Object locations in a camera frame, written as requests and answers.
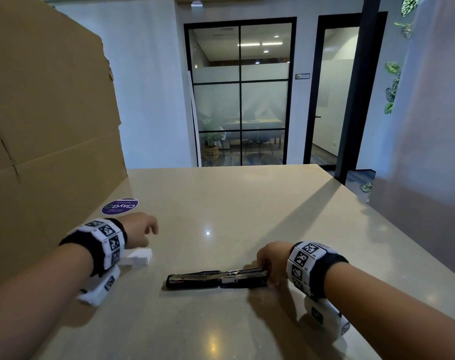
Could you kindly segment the person's right hand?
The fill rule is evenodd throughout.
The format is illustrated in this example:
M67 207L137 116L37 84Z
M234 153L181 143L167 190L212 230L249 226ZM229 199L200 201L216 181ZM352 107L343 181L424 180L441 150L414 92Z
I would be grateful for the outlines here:
M260 248L256 254L257 265L267 269L267 286L271 289L287 280L287 261L294 247L293 243L275 241Z

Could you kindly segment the black stapler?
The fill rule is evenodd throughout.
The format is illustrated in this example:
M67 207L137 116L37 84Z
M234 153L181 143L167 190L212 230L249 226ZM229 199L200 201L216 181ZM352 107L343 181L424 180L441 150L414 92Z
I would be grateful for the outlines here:
M268 279L269 272L263 267L230 271L202 271L170 274L165 281L165 287L168 290L255 289L266 287Z

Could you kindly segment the person's left forearm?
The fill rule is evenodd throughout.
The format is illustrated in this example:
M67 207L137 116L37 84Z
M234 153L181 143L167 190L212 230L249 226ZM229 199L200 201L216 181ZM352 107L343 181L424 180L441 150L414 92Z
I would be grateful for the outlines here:
M0 285L0 360L32 356L93 268L89 251L69 243Z

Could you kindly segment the person's right forearm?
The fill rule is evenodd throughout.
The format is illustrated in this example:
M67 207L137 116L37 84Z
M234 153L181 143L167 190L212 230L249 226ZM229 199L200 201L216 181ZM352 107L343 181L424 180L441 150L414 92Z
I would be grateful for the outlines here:
M383 360L455 360L455 319L345 262L326 273L327 299Z

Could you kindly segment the white staple box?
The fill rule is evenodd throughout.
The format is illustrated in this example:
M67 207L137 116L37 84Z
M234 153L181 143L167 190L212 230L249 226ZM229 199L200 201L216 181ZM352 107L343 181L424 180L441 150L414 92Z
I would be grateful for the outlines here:
M152 260L151 248L124 249L123 255L117 262L119 266L147 266Z

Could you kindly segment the purple round sticker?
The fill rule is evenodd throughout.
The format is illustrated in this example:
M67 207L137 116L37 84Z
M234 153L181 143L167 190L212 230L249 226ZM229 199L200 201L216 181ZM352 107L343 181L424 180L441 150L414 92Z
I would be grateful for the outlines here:
M134 210L139 205L139 200L135 198L116 199L104 205L101 213L106 216L122 215Z

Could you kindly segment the right marker-printed wristband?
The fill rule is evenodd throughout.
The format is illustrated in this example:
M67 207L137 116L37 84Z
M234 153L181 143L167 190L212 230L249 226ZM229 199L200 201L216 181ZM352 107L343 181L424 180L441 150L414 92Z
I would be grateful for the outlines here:
M324 285L326 274L337 263L348 263L348 260L327 245L303 241L291 247L286 273L297 289L318 302L327 298Z

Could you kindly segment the marker-printed wristband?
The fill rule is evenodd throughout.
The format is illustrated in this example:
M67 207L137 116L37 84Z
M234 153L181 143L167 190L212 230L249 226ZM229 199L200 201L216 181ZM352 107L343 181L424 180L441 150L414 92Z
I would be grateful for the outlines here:
M93 260L90 277L101 277L121 259L127 243L123 224L115 218L95 218L68 232L59 246L77 244L87 249Z
M297 289L318 302L327 298L324 285L326 274L337 263L348 263L348 260L327 245L303 241L291 247L286 273Z

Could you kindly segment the potted plant in woven basket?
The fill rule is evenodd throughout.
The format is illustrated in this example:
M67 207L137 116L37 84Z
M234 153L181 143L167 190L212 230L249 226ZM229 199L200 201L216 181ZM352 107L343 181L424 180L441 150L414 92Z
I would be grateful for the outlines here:
M198 112L197 121L200 138L200 153L203 161L213 161L219 157L217 143L225 138L219 118Z

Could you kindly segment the white leaning board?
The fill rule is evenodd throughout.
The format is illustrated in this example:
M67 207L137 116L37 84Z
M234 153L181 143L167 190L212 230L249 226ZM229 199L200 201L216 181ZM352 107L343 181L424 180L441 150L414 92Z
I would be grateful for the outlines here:
M195 104L195 93L194 93L194 84L192 79L192 72L187 71L187 78L188 78L188 88L189 88L189 96L190 96L190 104L192 110L192 120L193 120L193 128L194 128L194 135L195 135L195 147L196 147L196 161L197 167L202 168L202 154L201 154L201 144L200 144L200 137L199 137L199 127L198 127L198 118L197 118L197 111L196 111L196 104Z

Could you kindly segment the meeting room table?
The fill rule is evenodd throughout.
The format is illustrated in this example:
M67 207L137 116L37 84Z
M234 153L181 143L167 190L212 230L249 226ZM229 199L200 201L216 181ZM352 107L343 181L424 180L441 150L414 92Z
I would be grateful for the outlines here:
M237 155L244 153L243 164L281 164L285 122L278 118L243 119L222 122L220 141L214 142L222 154L228 150Z

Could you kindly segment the large cardboard box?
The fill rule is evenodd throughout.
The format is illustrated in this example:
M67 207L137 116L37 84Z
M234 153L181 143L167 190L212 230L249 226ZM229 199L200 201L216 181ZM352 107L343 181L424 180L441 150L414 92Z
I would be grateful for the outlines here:
M101 38L42 0L0 0L0 284L127 178Z

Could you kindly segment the black-framed glass partition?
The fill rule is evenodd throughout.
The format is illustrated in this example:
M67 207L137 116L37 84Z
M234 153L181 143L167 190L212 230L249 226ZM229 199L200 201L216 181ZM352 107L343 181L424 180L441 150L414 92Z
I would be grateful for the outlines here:
M285 165L289 141L296 17L194 22L183 26L196 111L220 122L284 121L281 164L243 164L225 150L202 167Z

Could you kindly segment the green leaf vine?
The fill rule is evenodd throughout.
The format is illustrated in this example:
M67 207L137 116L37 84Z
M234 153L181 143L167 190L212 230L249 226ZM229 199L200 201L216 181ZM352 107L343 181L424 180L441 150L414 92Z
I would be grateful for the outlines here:
M400 6L400 15L405 18L413 13L418 7L421 0L402 0ZM409 40L413 28L413 23L395 22L394 25L400 29L400 34L405 40ZM389 61L384 65L385 70L394 76L391 87L385 90L387 103L384 107L384 114L389 115L392 113L395 97L398 91L398 85L402 73L402 68L398 62Z

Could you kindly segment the white translucent plastic sheet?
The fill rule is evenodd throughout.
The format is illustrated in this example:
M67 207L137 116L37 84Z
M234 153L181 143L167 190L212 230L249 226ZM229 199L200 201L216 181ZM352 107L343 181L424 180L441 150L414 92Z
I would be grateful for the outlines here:
M455 220L455 0L417 7L369 205L403 231Z

